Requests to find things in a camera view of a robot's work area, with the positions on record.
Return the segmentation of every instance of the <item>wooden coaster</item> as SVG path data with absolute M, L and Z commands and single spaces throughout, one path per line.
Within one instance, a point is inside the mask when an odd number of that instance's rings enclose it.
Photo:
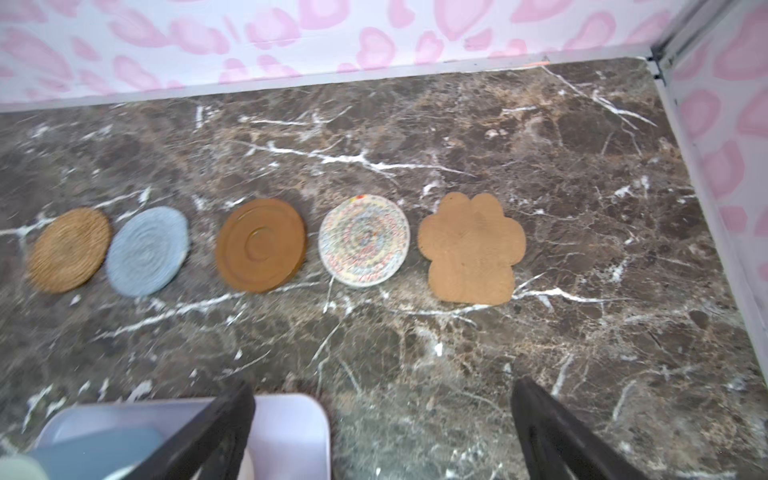
M 453 192 L 422 222 L 419 250 L 432 261 L 429 288 L 439 299 L 499 305 L 515 289 L 511 266 L 525 254 L 525 232 L 493 195 L 470 201 Z
M 377 195 L 358 195 L 326 215 L 318 247 L 333 278 L 364 287 L 394 275 L 410 241 L 408 219 L 397 205 Z
M 262 198 L 227 219 L 216 242 L 216 265 L 234 288 L 263 293 L 293 278 L 305 253 L 299 214 L 282 200 Z
M 27 262 L 30 281 L 40 290 L 63 293 L 87 282 L 104 262 L 112 230 L 106 216 L 75 208 L 42 233 Z

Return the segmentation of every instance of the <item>blue object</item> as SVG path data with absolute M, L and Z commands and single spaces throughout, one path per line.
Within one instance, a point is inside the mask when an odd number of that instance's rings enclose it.
M 120 468 L 142 463 L 163 441 L 151 428 L 109 430 L 35 449 L 27 456 L 50 480 L 102 480 Z
M 146 210 L 114 236 L 107 252 L 109 283 L 125 296 L 157 292 L 176 276 L 189 248 L 187 219 L 179 210 Z

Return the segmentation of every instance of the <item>light blue woven coaster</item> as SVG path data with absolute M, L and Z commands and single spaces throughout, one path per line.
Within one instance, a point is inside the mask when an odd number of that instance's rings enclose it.
M 189 249 L 184 215 L 174 208 L 151 208 L 114 236 L 107 252 L 107 278 L 121 295 L 149 295 L 176 276 Z

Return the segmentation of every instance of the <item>coaster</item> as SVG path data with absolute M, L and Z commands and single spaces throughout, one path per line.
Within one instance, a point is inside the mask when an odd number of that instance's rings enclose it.
M 305 253 L 299 214 L 282 200 L 261 198 L 227 218 L 216 242 L 216 266 L 232 287 L 264 293 L 293 278 Z
M 112 230 L 106 216 L 75 208 L 42 233 L 27 262 L 30 281 L 48 293 L 63 293 L 87 282 L 104 262 Z
M 330 211 L 320 226 L 323 265 L 349 286 L 376 285 L 395 274 L 408 253 L 405 214 L 384 197 L 358 195 Z
M 525 232 L 493 195 L 470 201 L 453 192 L 422 222 L 419 250 L 432 261 L 429 288 L 440 300 L 499 305 L 512 298 Z
M 107 278 L 125 296 L 145 296 L 166 286 L 190 249 L 187 219 L 174 208 L 155 207 L 131 218 L 107 253 Z

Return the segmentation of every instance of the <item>pink heart pattern wall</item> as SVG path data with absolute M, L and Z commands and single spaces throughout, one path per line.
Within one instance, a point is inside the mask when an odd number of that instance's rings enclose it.
M 0 104 L 650 45 L 684 3 L 1 0 Z
M 725 254 L 768 319 L 768 2 L 744 4 L 676 66 L 669 89 L 698 156 L 688 167 L 702 174 L 728 234 Z

